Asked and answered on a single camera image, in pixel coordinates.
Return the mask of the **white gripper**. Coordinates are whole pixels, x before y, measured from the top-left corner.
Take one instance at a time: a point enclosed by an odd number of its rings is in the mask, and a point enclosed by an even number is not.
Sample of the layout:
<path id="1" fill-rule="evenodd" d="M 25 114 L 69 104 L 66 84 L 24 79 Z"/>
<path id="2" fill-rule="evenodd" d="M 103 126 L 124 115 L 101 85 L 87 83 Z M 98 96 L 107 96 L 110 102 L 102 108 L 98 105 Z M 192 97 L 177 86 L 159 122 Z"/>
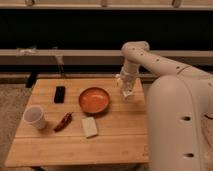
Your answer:
<path id="1" fill-rule="evenodd" d="M 135 80 L 139 75 L 139 65 L 132 62 L 125 62 L 121 68 L 120 74 L 116 74 L 116 84 L 118 87 L 122 87 L 123 82 L 130 84 L 130 93 L 134 92 Z"/>

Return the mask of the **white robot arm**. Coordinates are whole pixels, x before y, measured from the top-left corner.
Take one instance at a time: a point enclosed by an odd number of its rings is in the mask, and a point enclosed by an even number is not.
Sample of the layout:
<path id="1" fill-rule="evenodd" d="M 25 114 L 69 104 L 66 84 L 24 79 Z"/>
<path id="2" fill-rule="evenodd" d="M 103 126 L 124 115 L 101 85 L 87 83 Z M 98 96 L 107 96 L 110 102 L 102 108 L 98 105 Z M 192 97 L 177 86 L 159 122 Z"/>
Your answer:
<path id="1" fill-rule="evenodd" d="M 127 42 L 117 79 L 133 94 L 139 68 L 158 76 L 147 93 L 150 171 L 206 171 L 202 117 L 213 114 L 213 74 L 150 52 L 145 41 Z"/>

